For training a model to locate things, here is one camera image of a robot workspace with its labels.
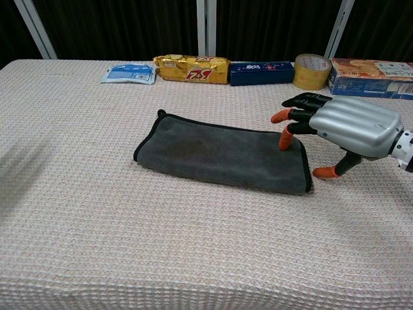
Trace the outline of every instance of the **packaging tape roll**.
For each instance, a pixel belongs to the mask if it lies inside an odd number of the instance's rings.
[[[293,84],[304,90],[319,90],[324,87],[331,70],[331,62],[315,54],[301,54],[296,58]]]

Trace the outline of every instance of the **beige textured tablecloth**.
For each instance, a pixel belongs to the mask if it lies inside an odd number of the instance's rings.
[[[158,109],[281,131],[271,115],[302,91],[100,84],[120,63],[0,71],[1,309],[413,308],[413,175],[396,160],[302,196],[146,170],[132,155]],[[365,99],[413,129],[413,101]],[[299,138],[311,169],[344,155]]]

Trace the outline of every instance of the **gray towel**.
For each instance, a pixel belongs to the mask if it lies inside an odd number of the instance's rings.
[[[143,167],[183,178],[297,194],[312,185],[303,144],[294,138],[278,149],[279,132],[200,123],[158,111],[134,160]]]

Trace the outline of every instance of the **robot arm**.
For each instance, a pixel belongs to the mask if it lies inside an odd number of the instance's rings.
[[[320,178],[337,178],[363,158],[378,160],[391,155],[399,166],[413,172],[413,132],[404,130],[400,114],[352,97],[334,98],[306,92],[282,104],[288,108],[271,118],[272,123],[288,119],[279,141],[287,150],[293,134],[317,134],[339,145],[347,153],[335,166],[313,171]]]

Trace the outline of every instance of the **black curtain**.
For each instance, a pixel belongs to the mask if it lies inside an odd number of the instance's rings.
[[[16,59],[41,58],[13,0],[0,1],[0,69]]]
[[[336,57],[413,61],[413,1],[356,0]]]
[[[324,55],[341,1],[218,0],[217,55],[233,61],[293,61]]]
[[[197,54],[195,0],[34,0],[61,59]]]

